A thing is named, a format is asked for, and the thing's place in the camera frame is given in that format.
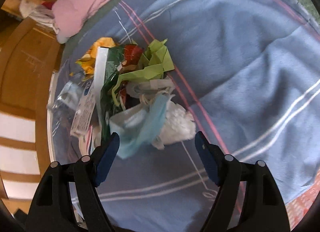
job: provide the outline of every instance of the trash pile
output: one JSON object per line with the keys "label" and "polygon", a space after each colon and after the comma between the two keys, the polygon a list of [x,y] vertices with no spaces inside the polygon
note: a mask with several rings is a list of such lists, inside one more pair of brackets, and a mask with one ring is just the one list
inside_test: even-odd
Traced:
{"label": "trash pile", "polygon": [[70,135],[79,139],[82,155],[113,132],[120,136],[122,159],[150,144],[163,150],[194,138],[193,116],[171,101],[175,86],[166,72],[174,65],[166,42],[155,39],[143,50],[134,42],[118,45],[100,38],[76,62],[82,72],[71,74],[53,107],[75,111]]}

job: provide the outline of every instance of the blue gripper pad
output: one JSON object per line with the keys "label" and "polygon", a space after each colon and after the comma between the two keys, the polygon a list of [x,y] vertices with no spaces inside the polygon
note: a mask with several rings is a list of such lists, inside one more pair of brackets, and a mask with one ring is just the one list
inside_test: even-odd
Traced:
{"label": "blue gripper pad", "polygon": [[111,165],[117,155],[120,146],[120,138],[118,134],[114,135],[114,138],[108,145],[108,148],[104,152],[101,160],[97,166],[96,177],[94,180],[95,187],[98,187],[107,178]]}
{"label": "blue gripper pad", "polygon": [[209,179],[211,179],[217,186],[219,186],[219,167],[214,155],[211,153],[211,150],[209,150],[209,146],[216,145],[209,144],[202,132],[197,132],[195,137],[195,145]]}

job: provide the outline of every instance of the metal screw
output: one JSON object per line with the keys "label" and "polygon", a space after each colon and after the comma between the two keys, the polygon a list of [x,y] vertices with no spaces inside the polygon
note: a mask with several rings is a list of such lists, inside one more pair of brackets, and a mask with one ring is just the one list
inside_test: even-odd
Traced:
{"label": "metal screw", "polygon": [[233,156],[230,155],[230,154],[225,155],[224,158],[225,158],[225,160],[227,160],[227,161],[233,161]]}
{"label": "metal screw", "polygon": [[51,168],[55,168],[58,166],[58,162],[57,161],[53,161],[52,163],[50,163],[50,167]]}
{"label": "metal screw", "polygon": [[89,156],[89,155],[83,156],[83,157],[81,158],[81,160],[82,160],[83,162],[88,162],[88,161],[90,161],[90,156]]}
{"label": "metal screw", "polygon": [[264,166],[266,165],[266,163],[265,163],[263,160],[259,160],[259,161],[258,161],[258,165],[259,165],[260,167],[264,167]]}

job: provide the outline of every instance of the blue face mask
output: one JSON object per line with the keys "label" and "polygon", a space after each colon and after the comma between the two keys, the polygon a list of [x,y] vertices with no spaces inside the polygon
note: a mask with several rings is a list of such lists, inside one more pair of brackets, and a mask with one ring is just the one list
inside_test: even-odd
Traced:
{"label": "blue face mask", "polygon": [[165,122],[167,102],[172,96],[159,94],[151,105],[139,104],[110,118],[110,132],[120,137],[117,155],[128,158],[160,134]]}

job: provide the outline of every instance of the red cloth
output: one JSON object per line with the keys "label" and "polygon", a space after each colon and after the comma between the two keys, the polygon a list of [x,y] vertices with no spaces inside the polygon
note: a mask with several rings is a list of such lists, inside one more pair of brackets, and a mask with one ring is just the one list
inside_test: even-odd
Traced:
{"label": "red cloth", "polygon": [[48,2],[48,1],[45,1],[44,3],[42,3],[43,6],[45,6],[47,9],[52,9],[52,6],[53,6],[54,2]]}

